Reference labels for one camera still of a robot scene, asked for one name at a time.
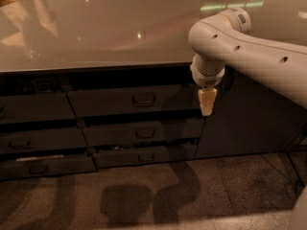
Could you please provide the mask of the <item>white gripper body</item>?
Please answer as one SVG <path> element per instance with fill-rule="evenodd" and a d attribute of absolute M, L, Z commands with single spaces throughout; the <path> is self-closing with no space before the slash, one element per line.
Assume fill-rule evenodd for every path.
<path fill-rule="evenodd" d="M 218 85 L 224 76 L 224 64 L 200 55 L 194 55 L 190 65 L 192 78 L 201 88 Z"/>

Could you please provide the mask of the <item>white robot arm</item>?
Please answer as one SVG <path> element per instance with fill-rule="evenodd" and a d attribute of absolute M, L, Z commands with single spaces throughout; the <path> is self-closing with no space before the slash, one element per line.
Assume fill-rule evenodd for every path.
<path fill-rule="evenodd" d="M 248 13 L 227 9 L 206 17 L 190 29 L 195 52 L 190 70 L 198 92 L 201 113 L 212 113 L 216 86 L 228 65 L 307 108 L 307 47 L 253 37 Z"/>

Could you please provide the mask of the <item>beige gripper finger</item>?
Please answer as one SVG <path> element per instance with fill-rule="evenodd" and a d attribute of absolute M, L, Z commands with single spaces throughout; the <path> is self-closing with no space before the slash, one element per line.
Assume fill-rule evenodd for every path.
<path fill-rule="evenodd" d="M 216 96 L 216 88 L 203 88 L 198 91 L 201 114 L 203 116 L 209 116 L 212 114 Z"/>

